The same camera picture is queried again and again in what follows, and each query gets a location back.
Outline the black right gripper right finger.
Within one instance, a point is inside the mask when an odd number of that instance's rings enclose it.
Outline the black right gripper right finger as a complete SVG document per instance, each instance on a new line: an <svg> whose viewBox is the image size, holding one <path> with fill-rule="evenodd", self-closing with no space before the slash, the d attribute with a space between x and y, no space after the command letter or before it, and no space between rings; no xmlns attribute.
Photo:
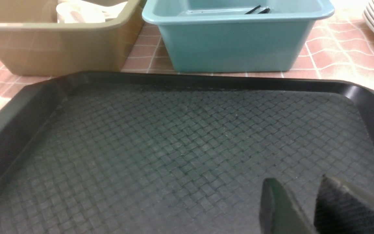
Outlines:
<svg viewBox="0 0 374 234"><path fill-rule="evenodd" d="M314 226L320 234L374 234L374 195L338 177L323 175Z"/></svg>

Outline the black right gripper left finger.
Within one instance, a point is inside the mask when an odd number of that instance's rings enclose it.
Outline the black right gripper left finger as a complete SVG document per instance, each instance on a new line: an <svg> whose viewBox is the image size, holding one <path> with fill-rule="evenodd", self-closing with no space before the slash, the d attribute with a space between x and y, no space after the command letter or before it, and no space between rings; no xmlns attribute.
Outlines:
<svg viewBox="0 0 374 234"><path fill-rule="evenodd" d="M259 210L262 234L317 234L294 193L276 178L262 183Z"/></svg>

